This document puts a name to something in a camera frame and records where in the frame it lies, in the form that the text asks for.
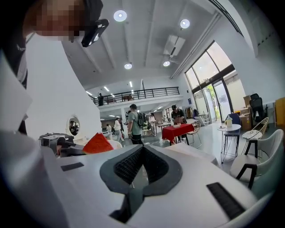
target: man in green shirt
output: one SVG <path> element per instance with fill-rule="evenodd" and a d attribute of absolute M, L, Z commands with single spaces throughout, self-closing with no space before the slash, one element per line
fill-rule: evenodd
<path fill-rule="evenodd" d="M 133 144 L 143 144 L 142 142 L 142 129 L 138 125 L 138 112 L 137 106 L 132 104 L 130 106 L 130 113 L 129 113 L 129 125 L 128 125 L 128 135 L 130 137 Z"/>

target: round ceiling light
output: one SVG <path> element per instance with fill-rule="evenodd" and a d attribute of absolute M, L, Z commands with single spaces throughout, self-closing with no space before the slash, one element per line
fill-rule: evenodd
<path fill-rule="evenodd" d="M 124 21 L 126 19 L 127 15 L 126 12 L 123 10 L 118 10 L 114 13 L 114 19 L 116 21 Z"/>
<path fill-rule="evenodd" d="M 132 66 L 132 64 L 131 63 L 126 63 L 125 64 L 125 68 L 126 69 L 131 69 L 133 66 Z"/>
<path fill-rule="evenodd" d="M 170 62 L 169 62 L 169 61 L 165 61 L 165 62 L 163 63 L 163 65 L 164 65 L 164 66 L 169 66 L 169 65 L 170 65 Z"/>
<path fill-rule="evenodd" d="M 190 21 L 187 20 L 187 19 L 183 19 L 183 20 L 180 22 L 180 26 L 181 26 L 181 28 L 183 28 L 183 29 L 187 29 L 187 28 L 190 26 Z"/>

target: red table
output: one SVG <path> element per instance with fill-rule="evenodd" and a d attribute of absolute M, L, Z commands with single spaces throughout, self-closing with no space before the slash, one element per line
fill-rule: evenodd
<path fill-rule="evenodd" d="M 174 128 L 173 126 L 168 126 L 163 128 L 162 139 L 168 139 L 171 143 L 174 143 L 176 136 L 186 134 L 188 132 L 194 131 L 192 124 L 182 123 L 181 127 Z"/>

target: black railing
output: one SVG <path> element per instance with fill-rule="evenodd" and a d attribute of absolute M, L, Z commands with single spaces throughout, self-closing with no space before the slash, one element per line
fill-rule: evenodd
<path fill-rule="evenodd" d="M 108 95 L 108 96 L 104 96 L 103 105 L 108 105 L 108 104 L 113 104 L 113 103 L 118 103 L 118 102 L 140 100 L 140 99 L 146 99 L 146 98 L 165 97 L 165 96 L 171 96 L 171 95 L 179 95 L 178 87 L 156 88 L 156 89 L 149 89 L 149 90 L 136 90 L 136 91 Z M 90 98 L 94 102 L 95 105 L 99 106 L 98 98 L 94 98 L 92 96 L 90 96 Z"/>

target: air conditioner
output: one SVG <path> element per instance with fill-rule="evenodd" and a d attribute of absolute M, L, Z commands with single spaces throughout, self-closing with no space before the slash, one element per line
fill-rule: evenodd
<path fill-rule="evenodd" d="M 169 55 L 170 58 L 178 55 L 185 40 L 178 36 L 170 35 L 167 39 L 163 54 Z"/>

